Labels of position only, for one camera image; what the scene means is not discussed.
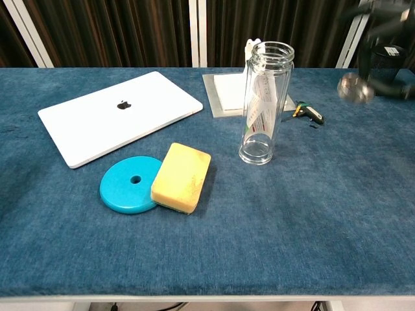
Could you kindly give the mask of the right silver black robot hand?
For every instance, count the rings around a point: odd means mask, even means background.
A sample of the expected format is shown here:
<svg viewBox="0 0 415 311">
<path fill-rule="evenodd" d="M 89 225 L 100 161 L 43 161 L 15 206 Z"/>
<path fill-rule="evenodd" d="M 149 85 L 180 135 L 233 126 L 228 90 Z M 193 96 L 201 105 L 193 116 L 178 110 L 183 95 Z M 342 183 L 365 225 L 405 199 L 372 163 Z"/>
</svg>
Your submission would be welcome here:
<svg viewBox="0 0 415 311">
<path fill-rule="evenodd" d="M 387 38 L 414 34 L 414 1 L 394 4 L 389 1 L 368 1 L 347 10 L 342 19 L 366 15 L 380 19 L 368 31 L 358 52 L 359 78 L 377 95 L 409 100 L 414 98 L 413 84 L 394 82 L 405 64 L 408 50 L 403 45 L 387 43 Z"/>
</svg>

